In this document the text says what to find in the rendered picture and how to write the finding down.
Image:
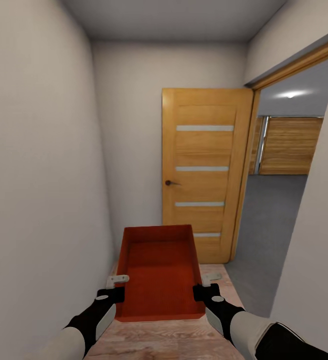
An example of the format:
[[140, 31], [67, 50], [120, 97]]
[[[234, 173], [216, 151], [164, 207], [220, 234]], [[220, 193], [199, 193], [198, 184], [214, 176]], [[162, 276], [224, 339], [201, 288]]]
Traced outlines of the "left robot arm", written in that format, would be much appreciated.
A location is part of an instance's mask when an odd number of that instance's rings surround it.
[[47, 342], [17, 360], [83, 360], [89, 349], [115, 319], [116, 303], [125, 301], [128, 275], [109, 276], [105, 289], [97, 292], [93, 304]]

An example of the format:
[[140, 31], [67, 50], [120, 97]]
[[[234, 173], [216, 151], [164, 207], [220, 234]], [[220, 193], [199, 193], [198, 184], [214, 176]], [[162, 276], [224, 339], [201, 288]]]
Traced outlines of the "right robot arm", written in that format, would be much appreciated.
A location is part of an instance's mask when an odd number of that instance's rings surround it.
[[196, 302], [203, 301], [210, 325], [229, 340], [245, 360], [328, 360], [328, 352], [312, 346], [286, 323], [263, 318], [226, 302], [217, 283], [220, 272], [201, 275], [202, 285], [194, 285]]

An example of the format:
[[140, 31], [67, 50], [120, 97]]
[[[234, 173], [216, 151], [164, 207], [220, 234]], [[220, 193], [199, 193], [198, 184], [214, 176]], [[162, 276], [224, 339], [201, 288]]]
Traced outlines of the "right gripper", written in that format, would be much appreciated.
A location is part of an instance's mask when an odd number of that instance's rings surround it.
[[206, 286], [206, 287], [198, 284], [198, 285], [194, 285], [192, 288], [193, 288], [194, 300], [196, 302], [204, 301], [204, 296], [206, 295], [207, 292], [212, 291], [220, 294], [220, 288], [217, 283], [211, 283], [210, 286]]

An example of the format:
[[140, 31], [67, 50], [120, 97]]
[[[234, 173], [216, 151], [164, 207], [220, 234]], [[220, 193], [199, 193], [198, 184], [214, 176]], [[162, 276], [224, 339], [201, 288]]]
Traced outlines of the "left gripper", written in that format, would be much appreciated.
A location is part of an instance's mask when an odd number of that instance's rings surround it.
[[115, 297], [115, 303], [123, 303], [125, 301], [125, 287], [121, 286], [114, 289], [100, 289], [97, 292], [97, 297], [103, 294], [111, 293]]

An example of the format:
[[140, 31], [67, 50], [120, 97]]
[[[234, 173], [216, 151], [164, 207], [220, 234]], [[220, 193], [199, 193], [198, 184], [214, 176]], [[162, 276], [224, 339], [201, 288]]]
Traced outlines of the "storage box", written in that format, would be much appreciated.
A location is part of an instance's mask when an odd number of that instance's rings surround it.
[[206, 314], [195, 301], [193, 286], [202, 285], [191, 224], [126, 227], [117, 276], [129, 281], [114, 319], [122, 323], [196, 320]]

